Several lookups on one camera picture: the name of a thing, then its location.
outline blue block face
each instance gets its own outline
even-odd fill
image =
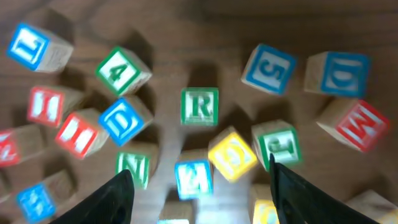
[[[178,162],[175,164],[175,178],[180,200],[198,198],[213,193],[209,161]]]
[[[283,94],[293,74],[295,59],[266,45],[259,45],[245,81],[265,91]]]
[[[321,91],[327,94],[361,98],[369,72],[369,59],[361,54],[329,52]]]
[[[30,70],[36,70],[43,59],[50,39],[27,24],[19,24],[7,54]]]
[[[118,146],[123,146],[144,128],[144,120],[125,98],[120,98],[98,120]]]
[[[55,204],[44,184],[37,184],[17,195],[17,203],[29,223],[36,223],[55,214]]]

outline wooden floor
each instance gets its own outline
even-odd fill
[[[75,51],[60,74],[32,73],[5,56],[20,21],[48,28],[73,41]],[[115,98],[95,78],[96,66],[115,45],[134,50],[154,77],[138,95],[155,121],[137,138],[157,142],[160,164],[145,191],[137,191],[132,223],[155,223],[170,190],[181,150],[207,147],[223,128],[234,125],[250,141],[253,124],[282,118],[295,125],[305,162],[294,171],[345,201],[372,188],[398,202],[398,2],[396,0],[2,0],[0,7],[0,128],[27,123],[28,93],[36,84],[58,83],[87,92],[101,111]],[[271,96],[239,80],[251,50],[271,45],[292,54],[297,69],[283,97]],[[327,96],[303,92],[306,58],[325,51],[352,51],[372,59],[366,100],[391,119],[389,134],[368,154],[338,143],[315,118]],[[220,125],[180,125],[180,90],[220,88]],[[45,155],[3,169],[18,191],[58,169],[71,170],[78,183],[74,206],[114,175],[119,148],[106,148],[78,161],[50,143]],[[215,172],[215,194],[197,200],[197,223],[246,224],[248,187],[267,182],[260,168],[229,184]],[[0,204],[2,221],[21,218],[14,197]]]

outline red block face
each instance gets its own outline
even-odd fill
[[[98,135],[98,130],[80,119],[75,113],[69,115],[55,141],[79,159],[89,152]]]
[[[11,131],[0,133],[0,167],[15,165],[20,161],[17,146],[12,140],[11,135]]]
[[[388,127],[389,122],[383,115],[359,100],[336,130],[361,151],[367,152]]]
[[[43,87],[33,87],[30,91],[30,121],[57,128],[62,120],[63,93]]]

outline wooden alphabet block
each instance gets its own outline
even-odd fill
[[[218,89],[183,89],[181,92],[181,124],[216,126],[218,124]]]
[[[18,25],[7,50],[10,58],[35,72],[63,69],[72,52],[73,46],[66,40],[24,23]]]
[[[213,166],[208,159],[208,149],[182,152],[174,170],[180,200],[213,194]]]
[[[317,121],[334,138],[367,152],[388,130],[389,121],[363,100],[340,98],[333,101]]]
[[[30,90],[27,119],[58,128],[83,97],[82,92],[62,86],[35,86]]]
[[[282,95],[295,67],[295,59],[273,47],[260,44],[246,64],[242,82],[266,93]]]
[[[79,159],[100,150],[109,134],[98,124],[100,113],[93,108],[78,110],[68,116],[55,142]]]
[[[152,71],[132,51],[115,47],[100,63],[96,76],[117,96],[134,93],[152,76]]]
[[[323,52],[308,58],[304,90],[361,98],[368,73],[369,59],[365,55]]]
[[[273,153],[276,162],[294,164],[302,160],[295,128],[282,120],[270,121],[252,127],[254,148],[266,170]]]
[[[61,171],[43,182],[21,191],[17,203],[29,223],[41,222],[55,215],[59,206],[75,193],[66,171]]]
[[[254,184],[249,193],[249,217],[252,224],[279,224],[278,214],[272,201],[271,187]]]
[[[398,223],[398,207],[373,190],[349,200],[347,206],[381,223]]]
[[[158,224],[194,224],[191,202],[165,202]]]
[[[156,144],[133,142],[119,151],[116,157],[116,173],[124,169],[131,172],[136,189],[146,189],[155,174],[159,162],[159,147]]]
[[[30,124],[0,132],[0,167],[12,166],[44,151],[39,126]]]
[[[118,99],[99,117],[98,122],[118,146],[123,146],[151,124],[153,119],[138,97],[129,96]]]
[[[238,180],[257,164],[257,157],[233,127],[209,143],[209,160],[230,182]]]

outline green block face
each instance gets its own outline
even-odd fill
[[[141,71],[120,47],[115,47],[95,73],[114,94],[120,96],[139,81]]]
[[[146,189],[149,181],[149,161],[149,156],[119,152],[116,159],[116,174],[128,169],[134,186],[138,189]]]
[[[285,129],[257,137],[266,170],[269,170],[271,153],[275,162],[294,164],[302,160],[295,129]]]
[[[182,90],[181,123],[216,126],[218,124],[218,89],[186,88]]]

